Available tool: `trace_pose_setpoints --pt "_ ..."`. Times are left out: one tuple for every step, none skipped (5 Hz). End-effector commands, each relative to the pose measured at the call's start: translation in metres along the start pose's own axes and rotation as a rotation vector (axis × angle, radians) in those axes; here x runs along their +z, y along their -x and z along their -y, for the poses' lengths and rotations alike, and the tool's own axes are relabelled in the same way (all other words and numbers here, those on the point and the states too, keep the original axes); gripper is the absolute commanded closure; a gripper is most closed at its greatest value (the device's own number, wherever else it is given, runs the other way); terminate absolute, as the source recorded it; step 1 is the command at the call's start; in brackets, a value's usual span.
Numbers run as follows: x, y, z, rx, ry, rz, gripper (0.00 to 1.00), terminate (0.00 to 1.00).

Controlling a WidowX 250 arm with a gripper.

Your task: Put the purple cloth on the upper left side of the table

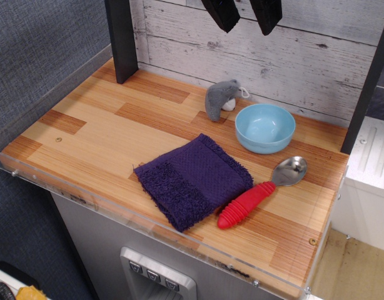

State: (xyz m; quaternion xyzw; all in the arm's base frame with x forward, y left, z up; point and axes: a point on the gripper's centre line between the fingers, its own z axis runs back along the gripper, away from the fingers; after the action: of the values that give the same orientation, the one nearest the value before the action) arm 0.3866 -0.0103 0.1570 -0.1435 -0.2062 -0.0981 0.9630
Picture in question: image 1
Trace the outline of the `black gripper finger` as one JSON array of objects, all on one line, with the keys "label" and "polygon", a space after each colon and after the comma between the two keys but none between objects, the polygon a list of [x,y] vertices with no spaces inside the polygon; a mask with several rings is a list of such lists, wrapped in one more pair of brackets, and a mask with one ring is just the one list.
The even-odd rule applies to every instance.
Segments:
[{"label": "black gripper finger", "polygon": [[261,32],[269,35],[283,17],[281,0],[250,0]]},{"label": "black gripper finger", "polygon": [[224,32],[229,33],[240,20],[234,0],[202,0],[215,23]]}]

